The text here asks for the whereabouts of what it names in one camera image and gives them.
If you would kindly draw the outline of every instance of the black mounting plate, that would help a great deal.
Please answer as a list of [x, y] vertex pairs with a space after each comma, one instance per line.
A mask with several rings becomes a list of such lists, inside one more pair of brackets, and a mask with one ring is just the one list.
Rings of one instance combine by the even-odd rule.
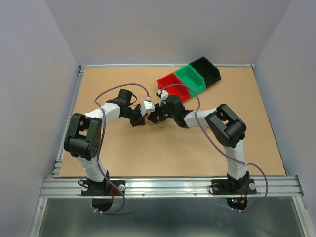
[[[125, 180], [111, 180], [111, 182], [113, 184], [115, 184], [115, 186], [119, 186], [120, 184], [123, 184], [125, 186], [126, 184], [126, 181]], [[83, 181], [83, 184], [84, 185], [87, 185], [88, 184], [88, 181], [87, 180], [84, 180]], [[87, 191], [83, 191], [81, 190], [81, 196], [111, 196], [111, 190], [110, 188], [107, 188], [107, 189], [103, 189], [103, 191], [100, 192], [99, 191], [96, 191], [94, 189], [88, 189]], [[120, 193], [114, 189], [114, 196], [120, 196]]]
[[214, 195], [241, 195], [245, 189], [247, 189], [247, 194], [257, 194], [256, 189], [251, 189], [249, 184], [255, 183], [253, 179], [248, 179], [245, 185], [237, 189], [234, 182], [229, 179], [213, 179], [211, 180], [212, 185], [209, 187], [209, 192]]

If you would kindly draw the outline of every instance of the black bin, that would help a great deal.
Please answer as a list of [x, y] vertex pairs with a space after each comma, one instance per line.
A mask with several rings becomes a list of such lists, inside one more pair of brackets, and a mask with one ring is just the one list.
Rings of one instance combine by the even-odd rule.
[[206, 87], [221, 80], [221, 75], [217, 67], [205, 57], [193, 61], [190, 65], [204, 78]]

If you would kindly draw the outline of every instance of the screw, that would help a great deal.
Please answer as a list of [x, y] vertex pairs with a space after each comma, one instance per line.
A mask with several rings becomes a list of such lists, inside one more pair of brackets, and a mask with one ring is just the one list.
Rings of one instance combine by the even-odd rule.
[[213, 184], [213, 189], [214, 189], [215, 191], [219, 190], [218, 184]]
[[124, 184], [120, 184], [120, 185], [118, 186], [118, 189], [120, 189], [121, 191], [124, 191], [124, 190], [125, 190]]
[[250, 188], [251, 190], [255, 190], [255, 189], [256, 189], [256, 185], [255, 185], [254, 183], [250, 183], [250, 184], [249, 184], [249, 188]]

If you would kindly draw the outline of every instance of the green bin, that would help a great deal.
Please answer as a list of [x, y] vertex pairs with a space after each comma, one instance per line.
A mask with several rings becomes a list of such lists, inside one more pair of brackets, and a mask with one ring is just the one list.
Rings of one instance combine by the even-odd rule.
[[175, 75], [183, 82], [184, 85], [191, 88], [196, 94], [206, 89], [204, 78], [189, 64], [174, 71]]

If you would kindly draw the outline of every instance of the robotic arm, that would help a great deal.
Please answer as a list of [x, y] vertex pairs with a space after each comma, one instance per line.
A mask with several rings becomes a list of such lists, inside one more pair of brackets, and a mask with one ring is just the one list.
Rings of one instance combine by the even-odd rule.
[[[105, 111], [105, 124], [114, 119], [124, 117], [130, 120], [132, 126], [145, 125], [145, 117], [153, 123], [164, 121], [167, 118], [174, 119], [179, 127], [192, 128], [199, 126], [195, 117], [195, 111], [186, 110], [179, 96], [158, 91], [160, 102], [153, 104], [150, 97], [131, 107], [133, 93], [121, 89], [117, 98], [107, 101], [102, 108]], [[225, 104], [216, 109], [197, 111], [197, 118], [202, 126], [209, 127], [216, 139], [224, 146], [226, 155], [244, 162], [243, 140], [245, 138], [246, 125]], [[109, 184], [106, 182], [100, 169], [109, 177], [109, 172], [100, 165], [98, 167], [97, 154], [100, 149], [101, 127], [103, 114], [101, 109], [82, 114], [73, 114], [66, 134], [64, 149], [81, 162], [86, 173], [82, 195], [104, 195]], [[255, 194], [256, 190], [248, 189], [248, 184], [254, 183], [249, 178], [246, 165], [228, 159], [227, 179], [212, 180], [210, 192], [214, 195], [241, 194], [247, 189], [249, 194]]]

